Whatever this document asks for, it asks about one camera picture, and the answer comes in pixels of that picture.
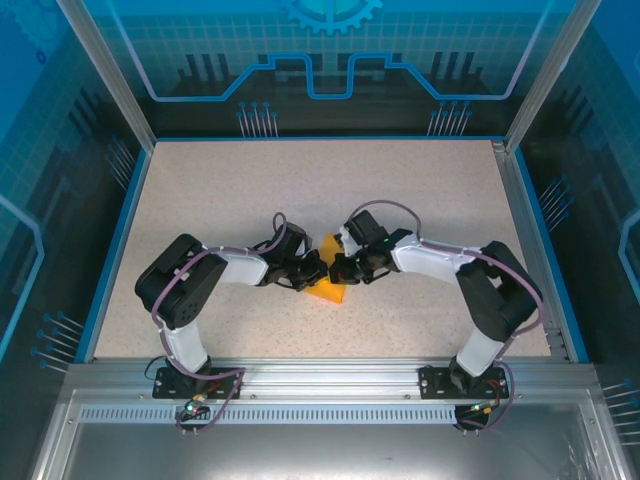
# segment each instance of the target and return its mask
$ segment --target speckled tabletop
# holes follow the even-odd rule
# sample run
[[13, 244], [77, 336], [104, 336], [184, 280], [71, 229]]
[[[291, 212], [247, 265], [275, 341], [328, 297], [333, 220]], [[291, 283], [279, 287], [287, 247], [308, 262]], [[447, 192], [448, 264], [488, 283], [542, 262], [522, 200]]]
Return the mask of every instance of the speckled tabletop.
[[[271, 217], [281, 210], [319, 245], [374, 198], [411, 206], [427, 238], [470, 246], [500, 240], [522, 259], [489, 141], [161, 142], [96, 356], [163, 353], [134, 284], [181, 233], [208, 245], [254, 245], [271, 238]], [[414, 228], [401, 210], [370, 210], [390, 231]], [[459, 289], [413, 274], [348, 287], [341, 305], [275, 286], [220, 285], [198, 322], [216, 357], [452, 356], [472, 329]], [[542, 328], [509, 354], [548, 355]]]

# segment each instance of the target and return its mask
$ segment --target black mounting bracket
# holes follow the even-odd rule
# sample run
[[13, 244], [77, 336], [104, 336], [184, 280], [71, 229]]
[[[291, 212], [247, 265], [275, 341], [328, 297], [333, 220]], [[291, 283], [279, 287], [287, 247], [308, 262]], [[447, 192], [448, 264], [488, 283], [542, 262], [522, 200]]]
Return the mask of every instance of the black mounting bracket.
[[[487, 381], [496, 380], [498, 388], [492, 387]], [[418, 385], [422, 400], [494, 400], [509, 398], [509, 388], [505, 372], [500, 367], [488, 368], [467, 394], [460, 392], [451, 381], [449, 367], [433, 367], [427, 365], [418, 370]]]
[[[207, 375], [219, 375], [221, 373], [230, 372], [236, 370], [235, 368], [210, 368], [207, 370]], [[218, 381], [212, 381], [204, 383], [207, 386], [207, 390], [212, 388], [208, 394], [209, 400], [225, 400], [229, 396], [229, 392], [233, 388], [233, 382], [237, 380], [236, 376], [224, 378]], [[171, 399], [171, 400], [189, 400], [194, 395], [202, 393], [202, 383], [185, 382], [184, 375], [175, 370], [174, 368], [162, 367], [156, 371], [156, 378], [153, 384], [153, 392], [151, 396], [157, 399]], [[240, 398], [240, 390], [242, 385], [238, 387], [233, 394], [232, 399]]]

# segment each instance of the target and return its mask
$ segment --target robotic arm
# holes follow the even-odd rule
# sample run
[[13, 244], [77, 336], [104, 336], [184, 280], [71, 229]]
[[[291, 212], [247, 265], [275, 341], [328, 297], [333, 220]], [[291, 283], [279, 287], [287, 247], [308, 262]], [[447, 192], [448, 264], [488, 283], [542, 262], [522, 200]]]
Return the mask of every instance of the robotic arm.
[[[272, 283], [300, 291], [327, 276], [327, 266], [300, 227], [286, 223], [270, 241], [275, 245], [262, 250], [221, 249], [195, 263], [162, 300], [158, 316], [164, 322], [164, 337], [175, 360], [191, 373], [207, 374], [209, 356], [205, 351], [196, 317], [216, 285], [238, 283], [266, 286]], [[145, 270], [136, 282], [135, 292], [145, 309], [153, 305], [174, 276], [206, 247], [188, 234], [180, 235]], [[289, 285], [280, 283], [287, 279]]]
[[513, 253], [500, 242], [463, 248], [427, 242], [404, 229], [389, 234], [367, 210], [341, 227], [336, 240], [344, 254], [337, 254], [329, 269], [333, 283], [369, 284], [391, 272], [412, 272], [460, 287], [475, 325], [449, 366], [451, 382], [462, 394], [475, 387], [511, 335], [536, 309], [530, 293], [512, 275], [478, 257], [493, 259], [516, 272], [541, 298]]
[[[367, 210], [349, 219], [339, 229], [336, 240], [344, 253], [337, 254], [327, 269], [318, 251], [310, 249], [304, 230], [291, 223], [281, 226], [270, 241], [262, 242], [260, 245], [267, 245], [262, 250], [258, 246], [253, 250], [221, 248], [197, 263], [190, 259], [207, 249], [184, 234], [142, 274], [135, 291], [150, 312], [165, 294], [158, 308], [161, 336], [166, 339], [174, 362], [197, 379], [198, 375], [210, 373], [211, 365], [195, 318], [218, 283], [275, 283], [301, 291], [327, 275], [332, 283], [347, 285], [369, 284], [391, 272], [432, 276], [460, 287], [475, 325], [449, 365], [450, 383], [463, 396], [473, 393], [541, 300], [523, 267], [500, 242], [491, 242], [484, 248], [463, 248], [426, 241], [405, 229], [389, 234]], [[190, 262], [191, 268], [166, 292], [176, 274]], [[537, 294], [537, 300], [531, 292]], [[198, 391], [203, 385], [194, 388]]]

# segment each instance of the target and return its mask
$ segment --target orange block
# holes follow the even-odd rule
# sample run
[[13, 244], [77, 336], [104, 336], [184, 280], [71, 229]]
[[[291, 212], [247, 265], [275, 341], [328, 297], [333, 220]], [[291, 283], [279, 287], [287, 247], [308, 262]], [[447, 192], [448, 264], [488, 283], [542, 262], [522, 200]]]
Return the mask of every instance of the orange block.
[[[328, 233], [327, 236], [324, 237], [324, 241], [322, 242], [322, 246], [319, 250], [320, 258], [329, 266], [333, 263], [336, 253], [341, 253], [343, 251], [340, 245], [338, 245], [338, 242], [336, 242], [336, 239], [333, 238], [333, 235], [333, 233]], [[320, 297], [334, 303], [342, 303], [346, 290], [346, 285], [335, 285], [329, 281], [328, 277], [323, 278], [313, 287], [307, 287], [304, 289], [305, 292], [308, 292], [311, 295], [315, 295], [316, 297]]]

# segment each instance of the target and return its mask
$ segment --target glass panel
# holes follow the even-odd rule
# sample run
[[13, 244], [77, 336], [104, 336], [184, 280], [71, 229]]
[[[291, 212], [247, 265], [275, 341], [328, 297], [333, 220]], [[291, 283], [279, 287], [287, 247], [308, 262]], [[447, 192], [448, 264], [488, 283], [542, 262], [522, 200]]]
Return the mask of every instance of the glass panel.
[[0, 465], [26, 478], [140, 145], [55, 1], [0, 3]]
[[602, 2], [522, 145], [604, 386], [640, 383], [639, 21], [639, 5]]
[[460, 136], [506, 132], [573, 3], [87, 6], [160, 136]]
[[80, 425], [63, 478], [599, 478], [570, 406], [514, 407], [479, 438], [452, 425], [217, 425], [201, 436]]

